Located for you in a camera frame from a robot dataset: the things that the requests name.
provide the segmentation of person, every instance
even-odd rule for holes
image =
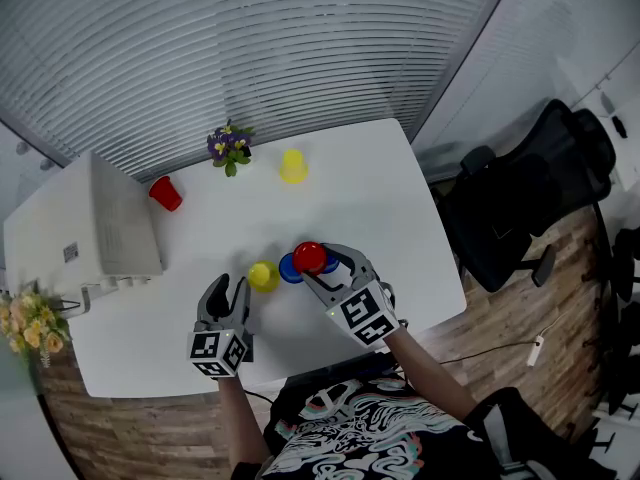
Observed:
[[[394,373],[364,373],[321,389],[317,382],[285,386],[264,435],[240,380],[219,379],[232,480],[497,479],[511,473],[534,478],[522,471],[538,466],[543,475],[551,475],[540,478],[600,478],[580,475],[589,468],[586,458],[553,434],[514,388],[478,404],[404,327],[384,340],[409,383]],[[493,407],[509,420],[503,434],[509,434],[513,458],[506,437],[505,455],[487,434]],[[499,411],[498,420],[503,421]],[[523,450],[535,460],[527,462]],[[509,464],[500,456],[508,457]]]

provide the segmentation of yellow cup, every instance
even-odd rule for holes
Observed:
[[[309,173],[304,155],[297,149],[287,149],[282,156],[280,177],[287,183],[300,183]]]
[[[249,269],[249,286],[257,292],[269,293],[280,284],[278,267],[270,261],[258,261]]]

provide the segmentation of white blind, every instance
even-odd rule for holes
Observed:
[[[66,159],[145,180],[255,143],[425,107],[488,0],[0,0],[0,106]]]

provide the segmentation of graphic t-shirt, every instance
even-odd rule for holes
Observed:
[[[302,405],[272,412],[265,438],[279,453],[262,478],[499,478],[490,447],[399,377],[341,382]]]

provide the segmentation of potted plant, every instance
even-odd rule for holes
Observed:
[[[231,124],[216,128],[213,135],[207,136],[207,148],[213,157],[215,167],[224,167],[227,177],[238,172],[236,164],[246,165],[251,162],[251,136],[253,128],[238,128]]]
[[[54,307],[59,298],[26,291],[16,297],[0,299],[0,329],[16,354],[29,362],[38,353],[45,368],[50,354],[56,354],[71,341],[69,324]]]

